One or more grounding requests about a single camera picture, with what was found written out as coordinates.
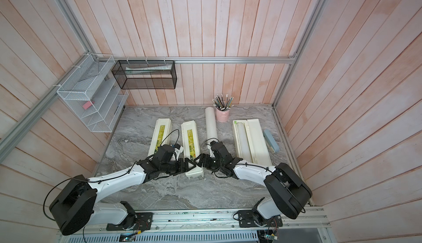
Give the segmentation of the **cream dispenser lid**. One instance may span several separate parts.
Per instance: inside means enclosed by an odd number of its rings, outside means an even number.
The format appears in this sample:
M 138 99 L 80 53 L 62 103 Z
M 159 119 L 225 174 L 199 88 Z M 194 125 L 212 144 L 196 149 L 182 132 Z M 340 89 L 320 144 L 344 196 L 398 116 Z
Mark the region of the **cream dispenser lid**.
M 188 158 L 189 168 L 193 166 L 195 159 L 201 154 L 200 142 L 195 121 L 188 121 L 181 124 L 184 157 Z M 197 165 L 185 173 L 188 179 L 204 177 L 203 169 Z
M 252 163 L 261 166 L 272 166 L 270 154 L 258 119 L 248 119 L 246 125 Z

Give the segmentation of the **thick plastic wrap roll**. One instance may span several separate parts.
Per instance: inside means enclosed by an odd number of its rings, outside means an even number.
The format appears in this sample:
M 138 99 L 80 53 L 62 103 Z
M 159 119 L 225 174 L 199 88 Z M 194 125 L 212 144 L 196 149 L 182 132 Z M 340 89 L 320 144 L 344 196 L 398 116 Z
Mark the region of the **thick plastic wrap roll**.
M 211 147 L 212 141 L 218 141 L 218 133 L 216 128 L 215 112 L 213 107 L 205 109 L 206 118 L 206 146 Z

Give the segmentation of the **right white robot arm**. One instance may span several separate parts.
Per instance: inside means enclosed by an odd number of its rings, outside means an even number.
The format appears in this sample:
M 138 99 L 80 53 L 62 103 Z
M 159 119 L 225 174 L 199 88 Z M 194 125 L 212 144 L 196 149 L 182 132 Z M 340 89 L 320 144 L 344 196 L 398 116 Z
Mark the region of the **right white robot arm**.
M 306 213 L 306 204 L 312 197 L 307 184 L 287 164 L 261 166 L 233 157 L 222 142 L 211 142 L 211 154 L 201 154 L 194 159 L 197 166 L 224 178 L 248 180 L 267 188 L 270 198 L 261 198 L 251 210 L 239 211 L 238 220 L 264 226 L 277 216 L 296 219 Z

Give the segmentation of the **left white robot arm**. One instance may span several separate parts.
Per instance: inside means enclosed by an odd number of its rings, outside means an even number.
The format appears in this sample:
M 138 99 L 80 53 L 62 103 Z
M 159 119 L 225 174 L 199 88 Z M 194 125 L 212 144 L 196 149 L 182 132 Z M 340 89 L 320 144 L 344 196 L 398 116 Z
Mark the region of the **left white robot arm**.
M 171 177 L 194 169 L 195 162 L 178 157 L 182 151 L 180 145 L 163 145 L 127 169 L 101 177 L 77 175 L 66 180 L 66 186 L 48 208 L 60 232 L 71 235 L 94 224 L 113 224 L 124 230 L 138 227 L 136 212 L 128 202 L 101 201 L 128 187 L 156 180 L 161 174 Z

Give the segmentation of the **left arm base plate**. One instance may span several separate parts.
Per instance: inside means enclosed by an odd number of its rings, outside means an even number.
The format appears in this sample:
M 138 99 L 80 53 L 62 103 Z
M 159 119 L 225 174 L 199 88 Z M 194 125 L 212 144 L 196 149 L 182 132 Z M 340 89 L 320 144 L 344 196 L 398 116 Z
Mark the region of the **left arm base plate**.
M 152 212 L 129 214 L 120 224 L 107 224 L 106 231 L 141 231 L 151 229 Z

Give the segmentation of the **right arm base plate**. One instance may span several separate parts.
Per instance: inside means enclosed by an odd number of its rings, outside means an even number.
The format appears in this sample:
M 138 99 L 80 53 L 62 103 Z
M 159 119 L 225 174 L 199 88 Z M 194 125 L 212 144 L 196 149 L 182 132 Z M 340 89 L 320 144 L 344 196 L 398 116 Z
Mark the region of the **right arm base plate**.
M 266 219 L 256 210 L 239 210 L 233 215 L 233 219 L 238 221 L 241 228 L 278 228 L 283 226 L 280 216 L 274 216 L 273 218 Z

